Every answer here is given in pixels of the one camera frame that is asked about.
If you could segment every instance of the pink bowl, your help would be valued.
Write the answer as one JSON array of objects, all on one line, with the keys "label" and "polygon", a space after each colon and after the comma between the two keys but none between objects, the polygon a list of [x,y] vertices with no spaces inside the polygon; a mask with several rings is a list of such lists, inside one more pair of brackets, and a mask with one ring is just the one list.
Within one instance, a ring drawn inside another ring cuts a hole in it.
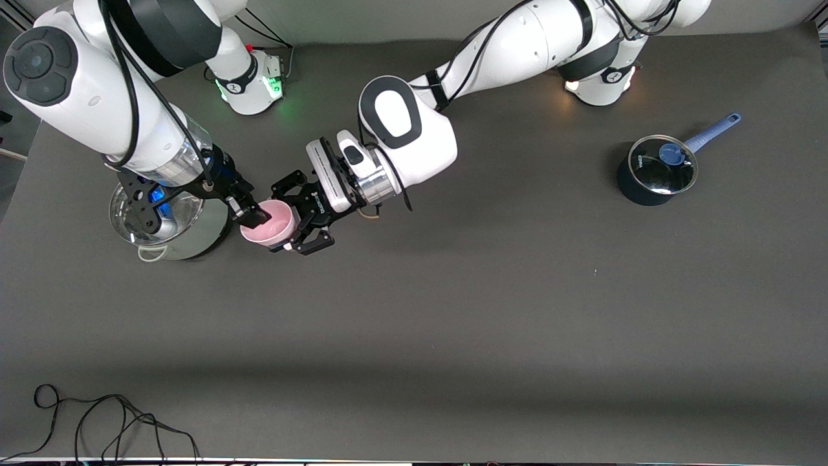
[{"label": "pink bowl", "polygon": [[268,199],[259,203],[259,207],[270,214],[271,219],[256,228],[242,226],[242,236],[245,240],[257,245],[273,246],[289,239],[296,231],[298,215],[285,202]]}]

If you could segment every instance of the gray table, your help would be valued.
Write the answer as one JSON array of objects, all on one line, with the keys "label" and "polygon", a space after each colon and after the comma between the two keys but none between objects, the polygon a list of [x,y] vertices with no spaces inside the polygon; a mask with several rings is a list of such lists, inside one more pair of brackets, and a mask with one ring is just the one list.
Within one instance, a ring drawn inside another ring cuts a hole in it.
[{"label": "gray table", "polygon": [[[305,144],[355,129],[377,75],[447,42],[313,46],[286,100],[234,115],[191,70],[164,91],[265,197]],[[113,174],[41,128],[0,233],[0,450],[40,442],[41,382],[120,391],[214,457],[828,463],[828,85],[812,25],[658,37],[618,104],[542,75],[459,100],[457,163],[336,247],[270,255],[235,234],[143,265],[112,231]],[[692,192],[626,201],[633,140],[705,148]],[[67,409],[45,455],[70,455]],[[90,418],[99,452],[119,410]],[[168,453],[186,442],[165,437]],[[154,455],[149,430],[128,452]]]}]

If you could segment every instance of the pot handle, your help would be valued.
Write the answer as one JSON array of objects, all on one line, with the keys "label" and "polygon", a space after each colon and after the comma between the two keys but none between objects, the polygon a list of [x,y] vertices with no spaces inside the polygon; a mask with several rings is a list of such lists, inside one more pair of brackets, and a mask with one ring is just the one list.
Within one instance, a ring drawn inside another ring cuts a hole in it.
[{"label": "pot handle", "polygon": [[[145,248],[142,246],[138,246],[138,259],[151,264],[153,262],[158,262],[159,260],[164,259],[166,257],[167,251],[170,250],[169,246],[162,246],[160,248]],[[155,256],[146,256],[144,253],[147,252],[154,252],[157,253]]]},{"label": "pot handle", "polygon": [[699,151],[699,149],[703,148],[705,144],[712,141],[713,138],[719,136],[728,129],[733,128],[740,121],[742,121],[742,115],[729,114],[728,116],[724,117],[724,119],[719,121],[719,123],[716,123],[708,129],[705,129],[701,133],[697,134],[696,136],[687,139],[687,142],[685,144],[691,150],[691,152],[696,153]]}]

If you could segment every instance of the blue handle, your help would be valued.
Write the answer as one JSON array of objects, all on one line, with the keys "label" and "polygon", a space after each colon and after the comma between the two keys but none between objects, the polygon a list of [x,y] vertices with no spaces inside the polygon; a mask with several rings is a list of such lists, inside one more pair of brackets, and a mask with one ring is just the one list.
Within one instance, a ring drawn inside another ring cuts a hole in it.
[{"label": "blue handle", "polygon": [[719,123],[714,124],[708,129],[705,129],[701,133],[697,134],[696,136],[687,139],[687,142],[685,144],[687,144],[687,147],[690,148],[690,150],[693,153],[699,152],[699,150],[703,148],[705,144],[709,143],[716,136],[719,136],[728,129],[733,128],[740,121],[742,121],[742,115],[730,114],[726,118],[722,119]]}]

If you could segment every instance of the white pot handle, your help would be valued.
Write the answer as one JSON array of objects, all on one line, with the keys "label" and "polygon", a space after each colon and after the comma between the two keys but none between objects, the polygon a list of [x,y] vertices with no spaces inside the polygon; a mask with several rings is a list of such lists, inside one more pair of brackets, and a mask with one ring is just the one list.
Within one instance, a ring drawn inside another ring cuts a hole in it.
[{"label": "white pot handle", "polygon": [[[142,247],[142,246],[138,246],[138,259],[140,259],[140,260],[142,260],[142,261],[144,261],[148,264],[151,264],[153,262],[158,262],[159,260],[164,259],[164,257],[166,257],[166,253],[169,250],[170,250],[169,246],[162,246],[160,248],[145,248],[145,247]],[[156,253],[158,253],[158,255],[155,256],[155,257],[146,257],[143,254],[143,253],[146,253],[146,252],[156,252]]]}]

